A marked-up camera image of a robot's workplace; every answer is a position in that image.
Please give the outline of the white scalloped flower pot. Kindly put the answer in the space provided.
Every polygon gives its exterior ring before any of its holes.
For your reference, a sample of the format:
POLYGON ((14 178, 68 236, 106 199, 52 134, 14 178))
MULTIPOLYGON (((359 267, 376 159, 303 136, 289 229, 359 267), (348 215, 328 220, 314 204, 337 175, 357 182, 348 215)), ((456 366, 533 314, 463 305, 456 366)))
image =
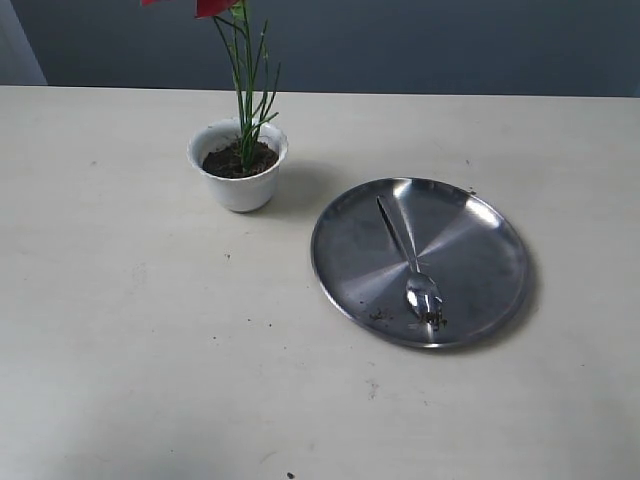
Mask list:
POLYGON ((220 205, 236 213, 247 213, 263 207, 273 197, 279 168, 286 159, 289 144, 282 130, 272 123, 264 123, 260 126, 258 141, 276 154, 277 159, 272 166, 259 174, 243 178, 226 178, 208 173, 204 169, 207 155, 231 146, 240 136, 240 121, 237 118, 213 122, 195 134, 187 148, 187 158, 204 176, 220 205))

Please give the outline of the dark soil in pot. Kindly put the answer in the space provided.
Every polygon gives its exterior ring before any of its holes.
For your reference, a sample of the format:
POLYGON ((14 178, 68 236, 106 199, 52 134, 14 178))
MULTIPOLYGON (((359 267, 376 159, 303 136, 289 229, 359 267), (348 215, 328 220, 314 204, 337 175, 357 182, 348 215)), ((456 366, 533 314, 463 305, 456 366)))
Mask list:
POLYGON ((236 140, 229 146, 209 152, 202 163, 202 169, 211 175, 228 178, 247 178, 259 175, 276 164, 278 154, 263 142, 257 142, 252 160, 248 166, 242 163, 241 142, 236 140))

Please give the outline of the red artificial flower green stem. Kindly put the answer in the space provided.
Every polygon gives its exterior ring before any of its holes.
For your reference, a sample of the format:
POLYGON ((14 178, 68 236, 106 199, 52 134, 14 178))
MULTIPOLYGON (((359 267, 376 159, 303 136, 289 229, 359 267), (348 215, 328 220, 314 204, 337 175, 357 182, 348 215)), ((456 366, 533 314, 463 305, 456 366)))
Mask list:
POLYGON ((258 27, 247 1, 197 1, 195 17, 214 23, 227 54, 240 121, 241 159, 248 166, 260 126, 278 116, 272 108, 281 68, 270 68, 269 21, 258 27))

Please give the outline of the round stainless steel plate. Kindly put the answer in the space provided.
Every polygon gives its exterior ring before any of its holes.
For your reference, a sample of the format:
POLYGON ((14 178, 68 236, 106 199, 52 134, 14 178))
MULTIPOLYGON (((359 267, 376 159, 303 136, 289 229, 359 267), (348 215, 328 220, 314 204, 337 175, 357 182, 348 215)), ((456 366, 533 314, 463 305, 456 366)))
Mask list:
POLYGON ((384 178, 334 199, 314 227, 311 264, 349 320, 398 345, 473 345, 524 322, 535 264, 517 230, 469 191, 423 178, 384 178), (406 298, 413 255, 438 288, 442 318, 422 320, 406 298))

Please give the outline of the stainless steel spoon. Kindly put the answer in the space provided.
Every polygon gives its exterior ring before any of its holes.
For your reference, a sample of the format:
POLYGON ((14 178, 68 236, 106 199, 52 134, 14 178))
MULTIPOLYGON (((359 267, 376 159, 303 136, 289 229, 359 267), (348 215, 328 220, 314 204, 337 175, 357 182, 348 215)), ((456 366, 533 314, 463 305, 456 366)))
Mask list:
POLYGON ((443 298, 436 282, 421 270, 409 224, 398 207, 382 195, 376 197, 376 204, 406 262, 409 273, 405 282, 405 302, 417 319, 415 328, 424 327, 437 332, 446 325, 443 316, 443 298))

